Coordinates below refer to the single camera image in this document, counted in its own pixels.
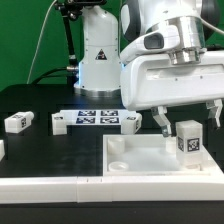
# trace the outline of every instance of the cable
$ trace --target cable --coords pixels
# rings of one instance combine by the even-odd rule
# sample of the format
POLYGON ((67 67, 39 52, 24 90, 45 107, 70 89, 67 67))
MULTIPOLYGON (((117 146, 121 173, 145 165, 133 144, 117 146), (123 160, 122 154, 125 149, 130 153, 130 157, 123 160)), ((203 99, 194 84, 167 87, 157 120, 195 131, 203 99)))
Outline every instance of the cable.
POLYGON ((70 77, 70 75, 51 75, 51 76, 45 76, 45 77, 41 77, 35 80, 35 82, 33 81, 31 84, 36 85, 39 81, 41 81, 42 79, 46 79, 46 78, 60 78, 60 77, 70 77))
POLYGON ((52 70, 50 70, 48 72, 45 72, 43 75, 41 75, 40 77, 35 79, 31 84, 37 84, 43 78, 53 77, 53 76, 49 76, 49 75, 51 75, 52 73, 55 73, 55 72, 60 72, 60 71, 67 71, 67 68, 65 68, 65 67, 63 67, 63 68, 55 68, 55 69, 52 69, 52 70))
POLYGON ((31 74, 33 72, 33 67, 34 67, 34 64, 36 62, 36 58, 37 58, 37 55, 38 55, 38 52, 39 52, 40 44, 41 44, 41 41, 42 41, 42 38, 43 38, 44 30, 45 30, 45 27, 46 27, 46 23, 47 23, 51 8, 54 6, 54 4, 56 2, 57 2, 57 0, 54 0, 47 10, 47 13, 46 13, 46 16, 45 16, 45 19, 44 19, 44 22, 43 22, 43 25, 42 25, 42 28, 41 28, 40 36, 39 36, 39 39, 38 39, 36 51, 35 51, 35 54, 34 54, 34 57, 33 57, 33 60, 32 60, 32 64, 31 64, 31 67, 30 67, 30 71, 29 71, 29 75, 28 75, 28 79, 27 79, 27 84, 29 84, 29 82, 30 82, 31 74))
POLYGON ((215 32, 217 32, 217 33, 219 33, 219 34, 221 34, 221 35, 224 35, 224 31, 223 31, 223 30, 220 30, 219 28, 217 28, 217 27, 213 26, 212 24, 206 22, 206 21, 205 21, 204 19, 202 19, 202 18, 201 18, 201 21, 202 21, 202 23, 203 23, 205 26, 207 26, 208 28, 214 30, 215 32))

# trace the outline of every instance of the white cube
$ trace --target white cube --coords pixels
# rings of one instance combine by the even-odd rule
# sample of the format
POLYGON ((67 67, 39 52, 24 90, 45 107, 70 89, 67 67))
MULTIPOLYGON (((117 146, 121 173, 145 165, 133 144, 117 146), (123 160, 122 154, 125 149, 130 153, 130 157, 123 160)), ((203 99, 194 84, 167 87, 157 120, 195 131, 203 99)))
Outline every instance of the white cube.
POLYGON ((202 163, 202 124, 196 121, 176 123, 176 156, 184 166, 202 163))
POLYGON ((19 133, 31 125, 34 118, 32 112, 18 112, 5 119, 5 131, 7 133, 19 133))
POLYGON ((137 113, 136 116, 126 117, 121 121, 121 134, 133 135, 142 126, 142 115, 137 113))
POLYGON ((67 135, 67 125, 63 114, 52 114, 52 128, 53 135, 67 135))

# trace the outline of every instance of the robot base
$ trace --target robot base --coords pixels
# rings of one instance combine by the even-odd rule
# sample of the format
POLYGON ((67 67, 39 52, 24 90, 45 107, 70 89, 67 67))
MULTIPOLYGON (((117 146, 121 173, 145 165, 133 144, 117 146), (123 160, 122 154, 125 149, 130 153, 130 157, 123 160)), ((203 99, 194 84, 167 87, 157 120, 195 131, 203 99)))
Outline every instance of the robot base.
POLYGON ((117 97, 121 95, 120 89, 115 90, 107 90, 107 91, 96 91, 96 90, 87 90, 84 88, 81 88, 78 85, 74 85, 74 92, 79 95, 87 96, 87 97, 117 97))

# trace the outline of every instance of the black cable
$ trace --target black cable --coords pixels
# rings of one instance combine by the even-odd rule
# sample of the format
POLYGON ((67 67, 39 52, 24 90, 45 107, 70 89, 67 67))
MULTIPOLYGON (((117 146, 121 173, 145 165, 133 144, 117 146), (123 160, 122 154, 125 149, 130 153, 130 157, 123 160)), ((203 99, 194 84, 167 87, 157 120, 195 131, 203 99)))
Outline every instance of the black cable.
POLYGON ((70 77, 70 75, 50 75, 50 76, 45 76, 45 77, 42 77, 39 81, 41 81, 42 79, 48 79, 48 78, 60 78, 60 77, 70 77))
POLYGON ((219 50, 224 50, 224 47, 221 46, 220 44, 211 44, 206 46, 208 51, 219 51, 219 50))
POLYGON ((66 67, 62 67, 62 68, 55 68, 55 69, 52 69, 48 72, 45 72, 43 75, 41 75, 40 77, 38 77, 37 79, 35 79, 34 81, 32 81, 31 84, 37 84, 41 79, 45 78, 45 77, 49 77, 49 75, 51 75, 52 73, 55 73, 55 72, 60 72, 60 71, 67 71, 67 68, 66 67))

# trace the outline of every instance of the warning label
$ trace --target warning label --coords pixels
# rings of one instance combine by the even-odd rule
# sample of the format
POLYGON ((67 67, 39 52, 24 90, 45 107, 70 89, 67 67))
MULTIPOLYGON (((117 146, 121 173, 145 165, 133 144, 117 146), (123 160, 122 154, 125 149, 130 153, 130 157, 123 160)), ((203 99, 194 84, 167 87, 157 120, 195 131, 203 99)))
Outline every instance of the warning label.
POLYGON ((107 60, 107 57, 104 51, 101 49, 98 55, 96 56, 96 60, 107 60))

